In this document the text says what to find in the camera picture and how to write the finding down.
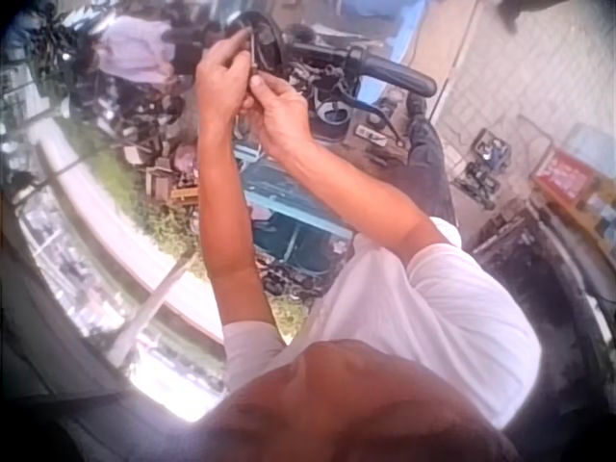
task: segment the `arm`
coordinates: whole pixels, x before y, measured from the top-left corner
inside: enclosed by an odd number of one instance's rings
[[[344,221],[394,252],[404,264],[423,248],[449,241],[413,201],[319,146],[305,100],[285,81],[250,81],[263,111],[253,124],[268,153]]]
[[[275,326],[261,286],[250,217],[232,146],[232,127],[247,86],[250,58],[238,54],[247,31],[217,43],[197,68],[200,111],[199,211],[203,260],[223,325]],[[224,63],[232,61],[229,68]]]

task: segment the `tree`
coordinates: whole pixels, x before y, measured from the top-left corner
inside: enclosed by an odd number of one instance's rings
[[[135,316],[122,325],[120,332],[107,352],[107,359],[115,367],[120,368],[124,365],[126,357],[135,345],[137,336],[154,318],[159,308],[163,305],[168,292],[184,275],[195,256],[196,251],[194,248],[184,252],[163,281],[154,289],[150,297],[138,308]]]

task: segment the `brake lever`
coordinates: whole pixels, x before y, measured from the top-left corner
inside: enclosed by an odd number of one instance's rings
[[[387,128],[392,131],[394,137],[396,137],[396,145],[398,147],[404,147],[404,141],[399,135],[398,130],[394,128],[394,125],[392,124],[391,120],[380,109],[373,106],[372,104],[365,103],[364,101],[360,101],[359,99],[352,97],[343,89],[340,83],[336,84],[336,87],[337,90],[340,92],[340,99],[343,103],[347,104],[351,108],[359,109],[360,111],[365,111],[367,113],[374,114],[375,116],[380,117],[385,122],[385,125],[387,125]]]

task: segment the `black rubber grip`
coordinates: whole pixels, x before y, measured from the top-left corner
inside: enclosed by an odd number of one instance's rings
[[[361,75],[412,91],[424,98],[430,98],[436,94],[436,82],[432,78],[372,53],[364,52],[359,72]]]

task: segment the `hand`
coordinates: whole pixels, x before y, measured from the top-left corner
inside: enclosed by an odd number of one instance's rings
[[[250,34],[249,29],[243,29],[217,42],[197,66],[196,94],[204,130],[225,131],[233,126],[250,75],[250,54],[242,51]]]
[[[308,121],[308,102],[282,79],[266,73],[250,79],[250,90],[260,103],[248,113],[250,127],[268,154],[281,159],[293,150],[313,143]]]

